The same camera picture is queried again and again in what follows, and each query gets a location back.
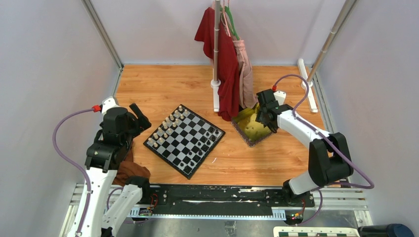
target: white pole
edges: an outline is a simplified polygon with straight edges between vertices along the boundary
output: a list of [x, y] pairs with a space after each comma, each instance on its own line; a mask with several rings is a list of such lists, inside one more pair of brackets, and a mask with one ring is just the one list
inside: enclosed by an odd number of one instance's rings
[[316, 73], [317, 69], [319, 68], [319, 65], [322, 63], [323, 59], [326, 56], [326, 53], [332, 44], [333, 40], [335, 39], [335, 36], [337, 32], [339, 31], [340, 27], [343, 25], [345, 20], [347, 19], [348, 15], [352, 11], [355, 3], [357, 0], [346, 0], [343, 4], [342, 10], [340, 10], [339, 15], [337, 16], [337, 19], [335, 21], [335, 24], [333, 25], [332, 29], [329, 32], [329, 36], [327, 37], [322, 50], [320, 51], [319, 55], [317, 55], [316, 61], [313, 63], [313, 67], [310, 71], [310, 74], [308, 75], [307, 81], [311, 82], [311, 80], [314, 77], [314, 74]]
[[211, 88], [213, 89], [214, 112], [220, 111], [220, 98], [218, 96], [218, 87], [221, 82], [217, 77], [218, 70], [218, 32], [220, 25], [220, 0], [215, 0], [215, 20], [214, 20], [214, 68], [212, 70]]

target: wooden floor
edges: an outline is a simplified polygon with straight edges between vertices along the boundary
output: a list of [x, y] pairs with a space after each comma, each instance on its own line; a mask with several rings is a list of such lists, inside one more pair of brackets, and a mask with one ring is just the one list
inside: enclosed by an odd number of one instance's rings
[[[253, 67], [254, 92], [272, 88], [285, 74], [299, 74], [297, 67]], [[135, 139], [134, 161], [151, 172], [151, 183], [216, 185], [282, 185], [307, 170], [308, 150], [294, 137], [278, 131], [249, 148], [226, 122], [212, 111], [210, 66], [125, 66], [117, 92], [121, 106], [136, 103], [152, 127]], [[294, 106], [304, 95], [298, 78], [282, 80], [278, 90], [287, 93], [286, 103]], [[191, 180], [165, 163], [142, 144], [179, 104], [184, 104], [226, 134], [210, 153]], [[323, 128], [319, 113], [312, 114], [308, 103], [298, 109], [300, 115]]]

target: hanger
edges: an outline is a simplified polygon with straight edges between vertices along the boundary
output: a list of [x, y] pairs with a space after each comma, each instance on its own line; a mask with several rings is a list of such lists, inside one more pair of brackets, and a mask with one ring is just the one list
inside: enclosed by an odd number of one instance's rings
[[225, 1], [224, 1], [223, 2], [223, 7], [220, 9], [220, 11], [222, 11], [222, 12], [225, 11], [227, 13], [231, 25], [228, 24], [228, 22], [227, 22], [227, 24], [230, 27], [231, 33], [236, 37], [237, 40], [240, 40], [240, 37], [239, 37], [239, 35], [236, 32], [236, 28], [234, 27], [233, 15], [231, 14], [231, 11], [230, 11], [229, 6], [230, 6], [230, 0], [228, 1], [228, 5], [227, 6], [225, 6]]

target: white robotic arm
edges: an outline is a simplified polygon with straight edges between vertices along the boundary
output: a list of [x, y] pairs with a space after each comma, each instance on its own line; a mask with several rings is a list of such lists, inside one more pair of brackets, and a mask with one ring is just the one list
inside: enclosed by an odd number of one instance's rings
[[135, 104], [130, 107], [138, 118], [129, 113], [126, 108], [120, 107], [114, 97], [109, 97], [102, 102], [101, 127], [103, 129], [98, 131], [93, 145], [87, 150], [85, 163], [91, 191], [87, 190], [87, 185], [84, 186], [77, 215], [72, 228], [67, 233], [68, 237], [116, 236], [132, 207], [140, 202], [143, 193], [148, 193], [150, 187], [148, 179], [132, 176], [127, 180], [115, 203], [105, 215], [103, 214], [109, 189], [117, 175], [120, 163], [131, 148], [132, 140], [151, 126]]
[[328, 152], [333, 151], [319, 135], [321, 133], [328, 137], [350, 159], [346, 139], [342, 134], [330, 134], [293, 112], [291, 106], [283, 104], [285, 93], [281, 91], [274, 93], [272, 89], [264, 90], [257, 94], [257, 98], [260, 109], [256, 121], [268, 126], [274, 133], [278, 128], [287, 131], [309, 150], [308, 170], [284, 182], [283, 192], [288, 202], [300, 200], [313, 189], [352, 175], [353, 168], [338, 154], [333, 153], [329, 157]]

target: gray wall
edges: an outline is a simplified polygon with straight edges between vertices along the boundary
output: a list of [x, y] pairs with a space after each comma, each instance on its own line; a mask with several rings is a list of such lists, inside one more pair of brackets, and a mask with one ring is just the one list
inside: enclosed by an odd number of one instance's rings
[[[80, 0], [3, 0], [0, 52], [0, 235], [57, 236], [82, 175], [55, 152], [52, 131], [109, 96], [118, 69]], [[64, 124], [63, 152], [83, 164], [100, 119]]]
[[[194, 37], [211, 0], [92, 2], [124, 63], [209, 63]], [[314, 62], [343, 2], [231, 0], [230, 7], [254, 65], [296, 64]]]
[[359, 1], [320, 69], [335, 125], [376, 183], [366, 192], [374, 223], [400, 222], [416, 235], [418, 10], [414, 0]]

